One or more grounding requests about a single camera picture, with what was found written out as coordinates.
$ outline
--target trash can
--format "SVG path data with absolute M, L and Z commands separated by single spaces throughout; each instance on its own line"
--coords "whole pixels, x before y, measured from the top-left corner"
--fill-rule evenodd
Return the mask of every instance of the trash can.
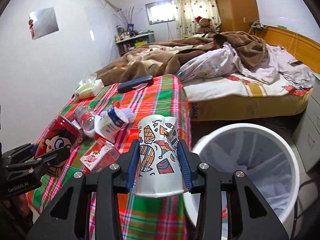
M 218 171 L 245 172 L 282 224 L 288 224 L 285 222 L 297 200 L 300 177 L 297 159 L 280 135 L 260 125 L 232 124 L 202 137 L 192 152 Z M 226 193 L 221 192 L 221 196 L 222 239 L 227 239 Z M 196 226 L 200 195 L 187 192 L 183 199 L 187 215 Z M 286 230 L 291 234 L 292 228 Z

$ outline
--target wooden wardrobe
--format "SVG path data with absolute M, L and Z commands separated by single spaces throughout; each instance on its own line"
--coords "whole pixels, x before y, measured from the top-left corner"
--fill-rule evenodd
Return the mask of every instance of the wooden wardrobe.
M 256 0 L 216 0 L 221 18 L 221 32 L 249 32 L 259 20 Z

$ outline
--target white wall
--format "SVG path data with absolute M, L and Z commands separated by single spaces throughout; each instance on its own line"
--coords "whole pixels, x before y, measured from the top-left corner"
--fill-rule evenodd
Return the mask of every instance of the white wall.
M 167 41 L 168 40 L 168 26 L 166 23 L 159 23 L 154 25 L 149 25 L 148 15 L 146 11 L 146 4 L 152 2 L 158 2 L 162 0 L 115 0 L 116 5 L 122 9 L 129 9 L 130 6 L 135 6 L 134 11 L 138 12 L 141 8 L 142 10 L 133 20 L 134 29 L 145 32 L 148 29 L 155 32 L 155 39 L 157 42 Z M 171 30 L 173 39 L 177 39 L 177 26 L 176 22 L 169 22 L 169 28 Z
M 257 0 L 260 22 L 286 26 L 320 42 L 320 28 L 303 0 Z
M 59 31 L 33 41 L 29 13 L 54 7 Z M 83 75 L 119 56 L 116 20 L 99 0 L 11 0 L 0 17 L 0 141 L 34 143 Z M 94 41 L 90 36 L 93 31 Z

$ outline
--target plaid tablecloth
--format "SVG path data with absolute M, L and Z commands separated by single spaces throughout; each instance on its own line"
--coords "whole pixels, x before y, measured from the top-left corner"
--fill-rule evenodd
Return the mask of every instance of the plaid tablecloth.
M 134 124 L 126 126 L 116 135 L 115 146 L 121 153 L 129 150 L 133 139 L 139 139 L 138 122 L 150 114 L 177 117 L 181 131 L 180 136 L 190 146 L 188 100 L 182 85 L 175 76 L 166 75 L 154 78 L 154 84 L 141 91 L 119 94 L 117 87 L 118 84 L 105 87 L 95 98 L 80 101 L 72 99 L 60 114 L 66 116 L 78 106 L 85 105 L 90 105 L 97 114 L 100 114 L 114 100 L 118 100 L 122 107 L 131 108 L 137 115 Z M 94 139 L 86 139 L 72 151 L 59 178 L 55 179 L 45 175 L 42 178 L 42 186 L 27 194 L 29 203 L 39 213 L 43 211 L 74 172 L 83 171 L 88 173 L 88 170 L 80 162 L 80 157 L 93 143 Z M 136 197 L 132 192 L 128 195 L 118 195 L 124 239 L 187 239 L 182 195 L 152 199 Z M 95 238 L 95 203 L 96 194 L 93 193 L 90 211 L 90 239 Z

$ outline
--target drawer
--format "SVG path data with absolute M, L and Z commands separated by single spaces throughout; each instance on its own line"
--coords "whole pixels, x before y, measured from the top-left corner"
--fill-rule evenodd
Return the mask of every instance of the drawer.
M 304 114 L 292 135 L 306 172 L 320 160 L 320 134 L 308 115 Z
M 320 104 L 320 81 L 317 78 L 311 96 Z
M 309 98 L 306 113 L 320 133 L 320 105 L 312 98 Z

